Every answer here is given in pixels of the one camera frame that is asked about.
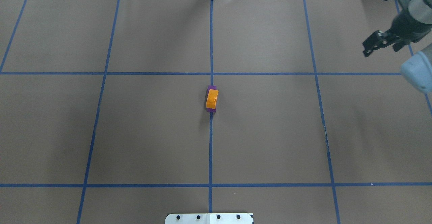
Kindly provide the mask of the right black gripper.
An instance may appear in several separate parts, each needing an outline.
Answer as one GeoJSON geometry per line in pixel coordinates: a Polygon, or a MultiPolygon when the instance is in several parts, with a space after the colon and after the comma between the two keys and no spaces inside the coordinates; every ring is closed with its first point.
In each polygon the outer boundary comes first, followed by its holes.
{"type": "Polygon", "coordinates": [[[392,45],[394,52],[398,52],[411,42],[420,41],[430,31],[430,21],[426,23],[418,21],[408,10],[403,10],[393,19],[388,30],[376,30],[363,41],[363,55],[369,57],[374,51],[390,45],[392,45]]]}

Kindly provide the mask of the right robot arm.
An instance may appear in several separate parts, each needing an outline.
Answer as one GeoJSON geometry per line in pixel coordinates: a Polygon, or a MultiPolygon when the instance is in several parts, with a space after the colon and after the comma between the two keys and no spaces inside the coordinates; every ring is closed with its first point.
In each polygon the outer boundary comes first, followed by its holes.
{"type": "MultiPolygon", "coordinates": [[[[386,31],[374,31],[363,43],[363,55],[392,46],[394,52],[421,41],[431,32],[432,0],[396,0],[401,11],[386,31]]],[[[401,65],[401,75],[422,93],[432,90],[431,45],[412,55],[401,65]]]]}

